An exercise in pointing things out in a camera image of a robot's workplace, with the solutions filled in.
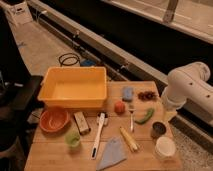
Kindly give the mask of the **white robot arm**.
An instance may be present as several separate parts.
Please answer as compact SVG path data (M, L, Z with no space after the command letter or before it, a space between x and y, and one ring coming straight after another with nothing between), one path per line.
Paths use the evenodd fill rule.
M213 116L213 86L207 83L211 72L203 62L193 62L171 70L161 99L167 111L182 108L191 100Z

